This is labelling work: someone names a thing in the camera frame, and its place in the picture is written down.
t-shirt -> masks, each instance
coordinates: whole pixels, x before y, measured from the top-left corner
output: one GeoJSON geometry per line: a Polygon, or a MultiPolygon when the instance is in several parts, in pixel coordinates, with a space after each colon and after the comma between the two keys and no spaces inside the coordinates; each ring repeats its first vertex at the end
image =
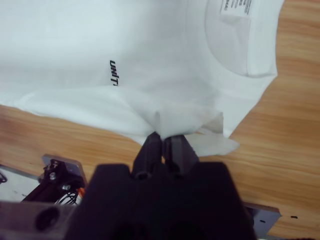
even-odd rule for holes
{"type": "Polygon", "coordinates": [[[282,4],[0,0],[0,104],[138,142],[228,137],[277,76],[282,4]]]}

bolt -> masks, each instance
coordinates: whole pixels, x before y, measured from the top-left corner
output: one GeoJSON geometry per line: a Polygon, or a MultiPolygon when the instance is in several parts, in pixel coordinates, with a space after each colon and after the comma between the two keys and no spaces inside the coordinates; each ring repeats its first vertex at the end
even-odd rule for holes
{"type": "Polygon", "coordinates": [[[49,177],[50,177],[50,180],[52,180],[52,181],[55,180],[56,179],[56,173],[55,172],[50,173],[49,177]]]}
{"type": "Polygon", "coordinates": [[[62,190],[64,190],[64,191],[69,191],[70,188],[71,188],[70,185],[63,185],[63,186],[62,186],[62,190]]]}

wood grain surface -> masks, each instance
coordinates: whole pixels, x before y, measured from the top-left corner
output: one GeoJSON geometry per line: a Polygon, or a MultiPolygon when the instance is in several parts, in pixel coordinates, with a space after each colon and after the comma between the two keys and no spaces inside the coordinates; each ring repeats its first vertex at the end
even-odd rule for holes
{"type": "MultiPolygon", "coordinates": [[[[286,0],[278,27],[279,77],[231,136],[227,164],[245,202],[276,207],[269,234],[320,239],[320,1],[286,0]]],[[[115,133],[0,106],[0,164],[39,175],[41,156],[132,166],[140,145],[115,133]]]]}

orange wire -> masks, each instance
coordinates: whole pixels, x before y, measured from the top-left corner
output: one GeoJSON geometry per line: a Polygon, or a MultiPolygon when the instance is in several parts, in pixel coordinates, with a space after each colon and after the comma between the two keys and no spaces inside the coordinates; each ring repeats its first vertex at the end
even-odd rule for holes
{"type": "Polygon", "coordinates": [[[83,199],[84,198],[84,195],[85,195],[85,189],[84,188],[79,188],[78,189],[78,194],[79,196],[83,199]]]}

care label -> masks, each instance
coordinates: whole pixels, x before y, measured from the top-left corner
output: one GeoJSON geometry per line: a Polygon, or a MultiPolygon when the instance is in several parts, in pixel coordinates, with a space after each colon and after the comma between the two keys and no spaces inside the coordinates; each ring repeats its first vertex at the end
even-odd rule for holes
{"type": "Polygon", "coordinates": [[[251,6],[254,0],[223,0],[221,14],[245,17],[249,18],[251,16],[251,6]]]}

